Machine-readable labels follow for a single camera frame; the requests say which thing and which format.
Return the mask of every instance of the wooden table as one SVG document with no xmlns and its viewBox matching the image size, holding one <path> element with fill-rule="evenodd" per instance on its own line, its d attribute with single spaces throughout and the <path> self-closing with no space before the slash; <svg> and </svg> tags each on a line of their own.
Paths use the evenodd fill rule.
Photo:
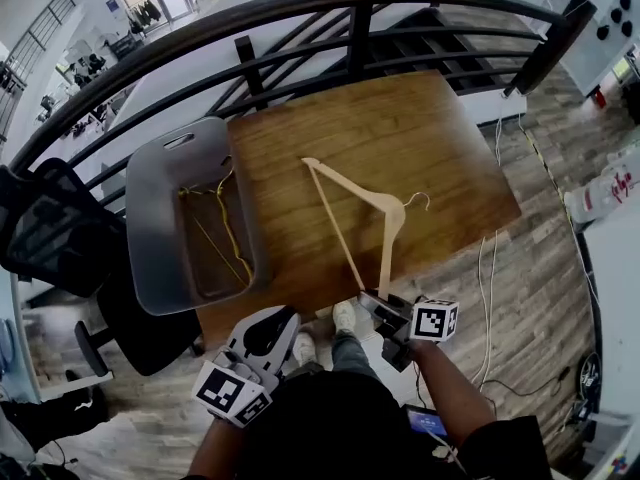
<svg viewBox="0 0 640 480">
<path fill-rule="evenodd" d="M 199 310 L 205 342 L 269 306 L 303 316 L 348 299 L 358 285 L 309 170 L 315 157 L 365 189 L 408 201 L 394 245 L 392 278 L 417 274 L 520 216 L 476 125 L 435 71 L 370 80 L 306 96 L 229 123 L 251 180 L 273 281 L 266 291 Z M 377 286 L 383 218 L 320 176 L 365 285 Z"/>
</svg>

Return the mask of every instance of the white box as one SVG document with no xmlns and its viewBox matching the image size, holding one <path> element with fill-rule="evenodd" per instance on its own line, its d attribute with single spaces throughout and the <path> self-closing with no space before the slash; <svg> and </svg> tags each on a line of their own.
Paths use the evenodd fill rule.
<svg viewBox="0 0 640 480">
<path fill-rule="evenodd" d="M 414 304 L 410 337 L 413 340 L 447 341 L 456 333 L 460 304 L 427 299 Z"/>
<path fill-rule="evenodd" d="M 240 377 L 233 370 L 205 361 L 191 397 L 210 412 L 238 427 L 245 427 L 272 402 L 264 386 Z"/>
</svg>

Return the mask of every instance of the person's hand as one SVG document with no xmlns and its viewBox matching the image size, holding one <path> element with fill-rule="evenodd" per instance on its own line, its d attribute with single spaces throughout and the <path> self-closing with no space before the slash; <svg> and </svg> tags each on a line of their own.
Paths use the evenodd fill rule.
<svg viewBox="0 0 640 480">
<path fill-rule="evenodd" d="M 438 345 L 435 342 L 428 340 L 411 340 L 409 342 L 409 348 L 413 351 L 414 356 L 428 354 L 437 347 Z"/>
</svg>

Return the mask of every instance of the gray plastic basket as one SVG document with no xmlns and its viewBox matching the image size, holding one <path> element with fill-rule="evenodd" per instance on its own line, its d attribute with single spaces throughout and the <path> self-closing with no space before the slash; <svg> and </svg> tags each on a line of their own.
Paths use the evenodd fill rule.
<svg viewBox="0 0 640 480">
<path fill-rule="evenodd" d="M 225 162 L 229 155 L 231 161 Z M 234 256 L 218 200 L 207 193 L 231 166 L 234 175 L 224 185 L 223 198 L 242 256 L 253 269 L 251 282 Z M 180 197 L 183 188 L 191 191 L 186 199 Z M 270 281 L 250 186 L 221 119 L 202 119 L 138 149 L 127 166 L 126 207 L 133 280 L 147 312 L 166 315 L 228 301 Z"/>
</svg>

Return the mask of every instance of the black office chair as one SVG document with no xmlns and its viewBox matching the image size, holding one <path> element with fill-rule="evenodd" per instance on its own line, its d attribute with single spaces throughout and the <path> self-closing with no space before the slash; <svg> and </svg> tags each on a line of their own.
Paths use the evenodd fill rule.
<svg viewBox="0 0 640 480">
<path fill-rule="evenodd" d="M 105 210 L 71 167 L 42 163 L 28 179 L 0 167 L 0 264 L 79 297 L 97 291 L 108 329 L 93 336 L 76 325 L 80 348 L 96 375 L 108 368 L 98 348 L 115 339 L 141 375 L 168 366 L 202 330 L 195 312 L 155 317 L 138 304 L 124 222 Z"/>
</svg>

